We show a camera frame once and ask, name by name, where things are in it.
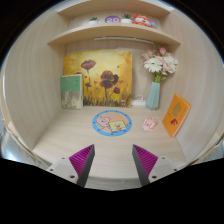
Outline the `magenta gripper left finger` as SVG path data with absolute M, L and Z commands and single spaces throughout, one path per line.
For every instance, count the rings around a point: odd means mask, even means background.
M 64 178 L 78 186 L 86 185 L 92 162 L 95 156 L 95 147 L 90 145 L 70 157 L 62 157 L 53 163 L 47 171 Z

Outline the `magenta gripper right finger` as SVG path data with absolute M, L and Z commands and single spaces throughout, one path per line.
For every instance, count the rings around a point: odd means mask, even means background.
M 179 170 L 166 156 L 157 157 L 137 145 L 133 146 L 132 155 L 142 186 L 146 186 Z

